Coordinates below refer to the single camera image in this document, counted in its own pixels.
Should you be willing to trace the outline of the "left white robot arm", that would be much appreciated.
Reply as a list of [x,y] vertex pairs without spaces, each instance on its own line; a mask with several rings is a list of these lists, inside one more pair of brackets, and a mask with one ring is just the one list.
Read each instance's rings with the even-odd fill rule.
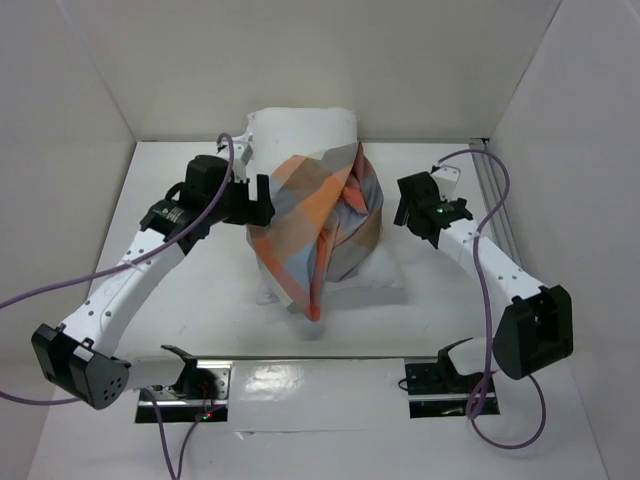
[[275,210],[269,178],[236,175],[224,158],[198,155],[183,181],[154,203],[113,273],[71,315],[31,337],[44,377],[96,410],[127,390],[131,364],[115,357],[117,346],[140,307],[160,281],[205,239],[212,226],[264,227]]

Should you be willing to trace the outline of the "white pillow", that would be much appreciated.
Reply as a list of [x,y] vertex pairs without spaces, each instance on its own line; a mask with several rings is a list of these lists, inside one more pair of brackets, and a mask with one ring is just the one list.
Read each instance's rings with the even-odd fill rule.
[[[252,112],[245,131],[253,150],[246,173],[272,174],[295,154],[314,154],[354,143],[358,140],[357,121],[354,112],[343,108],[269,107]],[[356,273],[338,282],[326,282],[323,293],[402,287],[400,267],[381,241]]]

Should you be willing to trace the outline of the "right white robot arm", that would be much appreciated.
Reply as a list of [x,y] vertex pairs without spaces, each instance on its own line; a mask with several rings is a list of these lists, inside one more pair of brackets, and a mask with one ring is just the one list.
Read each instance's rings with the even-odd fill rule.
[[480,267],[491,313],[491,369],[520,380],[573,353],[572,301],[560,285],[547,287],[485,236],[462,198],[456,180],[439,171],[397,181],[400,201],[394,223],[406,226],[457,263],[472,279]]

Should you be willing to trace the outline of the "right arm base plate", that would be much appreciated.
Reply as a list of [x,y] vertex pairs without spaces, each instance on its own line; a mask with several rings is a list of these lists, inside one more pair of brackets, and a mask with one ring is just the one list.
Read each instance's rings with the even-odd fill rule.
[[482,373],[461,375],[450,359],[450,351],[469,339],[448,345],[436,357],[405,360],[405,376],[397,382],[408,396],[409,417],[464,417],[469,394]]

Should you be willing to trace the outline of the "checkered orange grey pillowcase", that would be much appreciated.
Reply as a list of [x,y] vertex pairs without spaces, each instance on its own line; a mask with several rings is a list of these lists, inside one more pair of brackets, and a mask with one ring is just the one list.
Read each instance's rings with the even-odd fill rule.
[[248,241],[278,301],[317,322],[325,284],[355,275],[379,243],[382,188],[359,142],[293,155],[269,181],[275,214]]

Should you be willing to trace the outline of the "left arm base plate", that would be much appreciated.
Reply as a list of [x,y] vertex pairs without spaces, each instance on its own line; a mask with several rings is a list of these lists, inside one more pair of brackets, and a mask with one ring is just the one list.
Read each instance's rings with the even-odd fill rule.
[[138,358],[130,371],[129,386],[139,392],[135,422],[225,422],[233,362],[198,357],[174,345],[161,349],[159,356]]

